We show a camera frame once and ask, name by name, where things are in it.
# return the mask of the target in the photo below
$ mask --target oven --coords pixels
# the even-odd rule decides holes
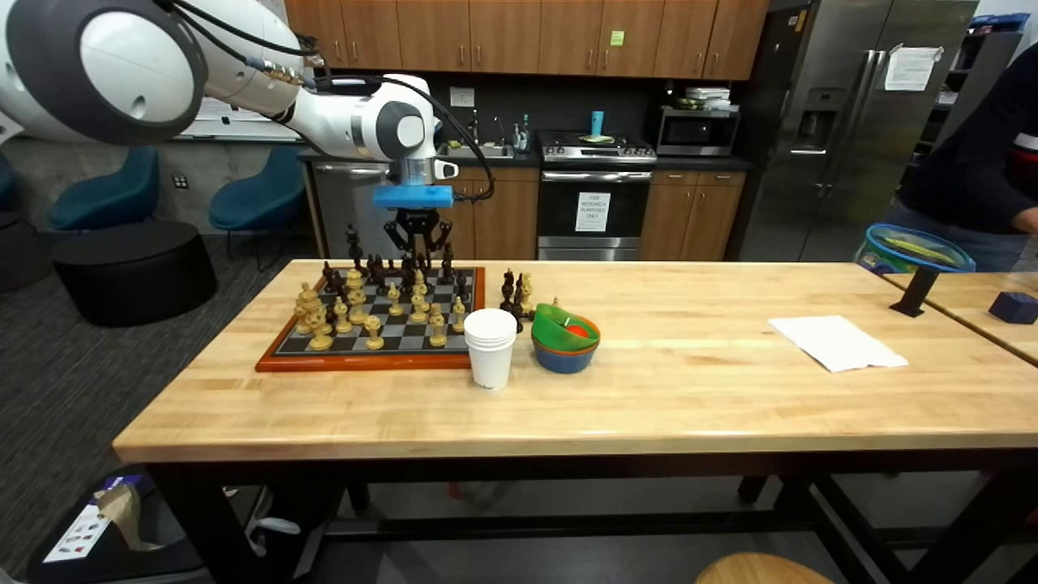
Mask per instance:
[[[538,259],[640,259],[654,153],[585,138],[541,135]]]

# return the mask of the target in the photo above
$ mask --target chess board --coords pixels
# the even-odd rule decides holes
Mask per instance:
[[[465,309],[484,309],[484,269],[454,269],[454,277],[465,281]],[[325,288],[321,271],[315,288],[321,299],[335,296],[330,288]],[[327,349],[311,349],[311,334],[295,328],[293,304],[287,304],[289,321],[268,343],[268,349],[260,357],[255,369],[466,369],[465,334],[448,330],[448,343],[433,348],[425,336],[425,325],[410,321],[412,304],[406,303],[406,296],[406,311],[391,315],[391,299],[382,286],[362,286],[362,291],[367,311],[382,321],[379,349],[367,343],[367,334],[361,328],[335,334]],[[427,303],[452,309],[454,291],[458,288],[452,281],[438,281],[434,277],[427,277]]]

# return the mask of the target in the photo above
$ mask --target robotic arm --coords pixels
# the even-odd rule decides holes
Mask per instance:
[[[391,161],[379,206],[434,216],[454,205],[427,84],[382,73],[367,93],[311,92],[311,53],[263,0],[0,0],[0,26],[0,142],[166,142],[212,93],[325,156]]]

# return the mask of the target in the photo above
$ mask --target white paper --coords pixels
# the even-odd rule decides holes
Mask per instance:
[[[890,349],[884,341],[840,315],[769,319],[769,325],[834,372],[909,364],[902,355]]]
[[[887,64],[887,92],[928,92],[941,46],[896,46]]]
[[[580,190],[579,195],[579,233],[608,233],[609,225],[609,190]]]

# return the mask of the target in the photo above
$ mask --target person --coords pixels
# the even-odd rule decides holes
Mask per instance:
[[[964,248],[980,271],[1010,271],[1027,237],[1038,233],[1038,188],[1022,188],[1010,173],[1014,138],[1027,132],[1038,132],[1038,43],[905,175],[896,205],[878,220],[919,226]]]

